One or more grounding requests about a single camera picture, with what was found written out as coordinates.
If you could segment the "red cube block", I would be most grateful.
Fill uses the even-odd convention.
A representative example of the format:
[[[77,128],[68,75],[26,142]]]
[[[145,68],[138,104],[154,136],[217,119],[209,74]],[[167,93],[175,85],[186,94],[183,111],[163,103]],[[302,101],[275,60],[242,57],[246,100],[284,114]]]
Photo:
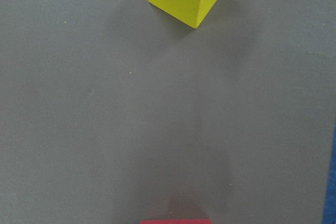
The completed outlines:
[[[142,220],[139,224],[212,224],[210,219],[154,219]]]

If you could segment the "brown paper table cover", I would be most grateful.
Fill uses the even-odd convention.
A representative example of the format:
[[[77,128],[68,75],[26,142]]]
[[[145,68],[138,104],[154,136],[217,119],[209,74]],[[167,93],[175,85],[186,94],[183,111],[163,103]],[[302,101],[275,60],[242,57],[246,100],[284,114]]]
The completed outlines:
[[[1,0],[1,223],[321,223],[335,0]]]

